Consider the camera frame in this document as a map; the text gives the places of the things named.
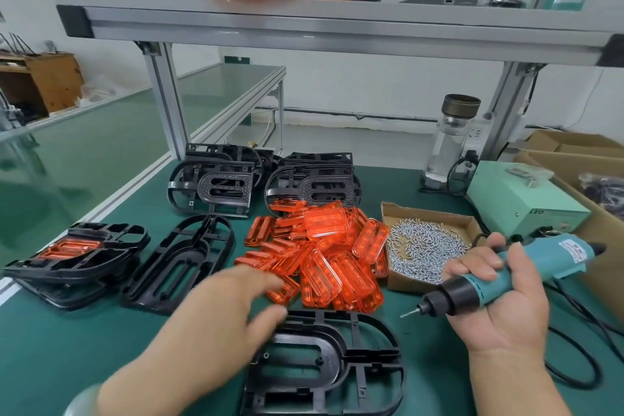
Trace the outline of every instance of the wooden cabinet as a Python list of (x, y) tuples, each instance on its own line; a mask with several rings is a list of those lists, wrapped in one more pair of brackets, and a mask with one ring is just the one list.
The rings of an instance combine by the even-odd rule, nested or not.
[(74, 107), (84, 81), (74, 55), (38, 57), (0, 54), (0, 88), (28, 120)]

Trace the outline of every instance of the pile of screws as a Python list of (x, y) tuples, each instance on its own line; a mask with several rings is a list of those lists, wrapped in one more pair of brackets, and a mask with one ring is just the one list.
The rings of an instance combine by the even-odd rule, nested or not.
[(431, 284), (442, 282), (448, 260), (470, 249), (457, 231), (420, 219), (403, 219), (394, 224), (386, 248), (392, 270)]

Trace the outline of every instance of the sticker label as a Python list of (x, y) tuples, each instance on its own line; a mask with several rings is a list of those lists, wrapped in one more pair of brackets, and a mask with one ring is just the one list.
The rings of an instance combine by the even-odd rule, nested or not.
[(572, 255), (572, 258), (574, 259), (574, 263), (582, 263), (587, 260), (587, 252), (585, 252), (585, 249), (574, 240), (567, 239), (563, 242), (559, 242), (559, 245), (570, 252), (570, 255)]

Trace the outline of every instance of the metal pipe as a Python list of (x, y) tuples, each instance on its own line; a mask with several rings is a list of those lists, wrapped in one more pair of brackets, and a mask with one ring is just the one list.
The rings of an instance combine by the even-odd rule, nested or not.
[[(277, 107), (273, 107), (273, 106), (269, 106), (269, 107), (256, 106), (254, 108), (261, 109), (261, 110), (276, 110), (277, 109)], [(407, 117), (407, 116), (401, 116), (401, 115), (366, 114), (364, 112), (342, 112), (342, 111), (333, 111), (333, 110), (301, 109), (299, 107), (284, 107), (284, 110), (285, 112), (300, 112), (302, 114), (321, 114), (321, 115), (355, 117), (357, 120), (370, 118), (370, 119), (383, 119), (383, 120), (405, 120), (409, 122), (437, 123), (437, 119), (432, 119), (428, 117)]]

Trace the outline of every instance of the left hand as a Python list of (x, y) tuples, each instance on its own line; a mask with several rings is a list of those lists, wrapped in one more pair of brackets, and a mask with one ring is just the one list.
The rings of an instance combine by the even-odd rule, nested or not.
[(286, 308), (274, 305), (247, 322), (252, 301), (281, 285), (275, 275), (244, 265), (199, 283), (143, 354), (102, 386), (102, 416), (179, 414), (223, 385), (286, 318)]

